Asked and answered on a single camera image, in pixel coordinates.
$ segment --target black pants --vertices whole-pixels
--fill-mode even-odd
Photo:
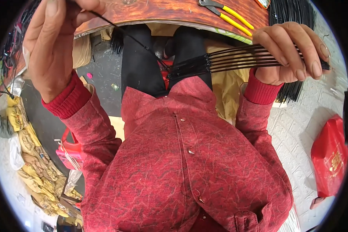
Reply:
[[[146,24],[129,25],[124,29],[143,45],[153,49],[151,30]],[[174,64],[206,53],[204,38],[196,28],[180,26],[173,39]],[[211,74],[202,74],[199,77],[212,90]],[[157,59],[130,37],[124,37],[121,67],[122,96],[126,87],[129,86],[156,98],[161,97],[167,95],[178,81],[180,80],[169,81],[169,87],[166,90]]]

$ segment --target red jacket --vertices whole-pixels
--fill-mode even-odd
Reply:
[[[161,99],[127,87],[121,143],[95,88],[89,85],[90,94],[74,74],[44,105],[82,144],[86,231],[211,230],[199,228],[207,225],[201,208],[229,231],[277,231],[293,203],[266,130],[280,87],[251,71],[236,127],[218,117],[215,96],[199,77]]]

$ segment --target metal button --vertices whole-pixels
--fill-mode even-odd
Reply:
[[[207,199],[206,199],[206,197],[200,196],[199,197],[199,201],[202,202],[202,203],[206,203]]]
[[[195,154],[194,151],[195,151],[195,150],[193,149],[193,147],[189,147],[189,148],[188,148],[188,153],[194,155],[194,154]]]

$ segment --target wood grain surface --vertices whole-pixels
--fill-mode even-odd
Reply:
[[[191,23],[208,25],[221,28],[238,35],[249,38],[239,29],[233,27],[220,17],[201,7],[197,0],[104,0],[107,3],[107,12],[103,15],[113,23],[120,24],[134,21],[148,20],[175,20]],[[255,0],[217,0],[240,14],[246,21],[254,26],[254,30],[247,28],[234,16],[228,14],[222,9],[218,9],[223,14],[232,18],[235,22],[244,26],[253,33],[258,28],[268,25],[268,12],[261,8]],[[89,30],[103,27],[108,23],[100,18],[92,19],[83,23],[76,29],[75,35],[87,32]],[[23,56],[17,62],[17,73],[25,67]]]

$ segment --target pliers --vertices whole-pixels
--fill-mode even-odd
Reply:
[[[243,17],[241,17],[239,14],[237,14],[231,8],[229,8],[229,7],[225,6],[225,5],[222,5],[222,4],[220,4],[220,3],[216,2],[216,1],[212,1],[212,0],[199,0],[198,4],[200,6],[204,6],[204,7],[208,8],[211,12],[213,12],[214,14],[219,16],[221,19],[223,19],[224,21],[226,21],[229,24],[231,24],[232,26],[234,26],[235,28],[243,31],[248,36],[252,36],[250,31],[246,30],[245,27],[239,25],[237,22],[233,21],[230,17],[222,14],[217,9],[215,9],[216,7],[223,9],[225,12],[230,13],[232,16],[235,16],[238,20],[240,20],[248,28],[250,28],[251,30],[254,30],[254,27],[250,23],[248,23]]]

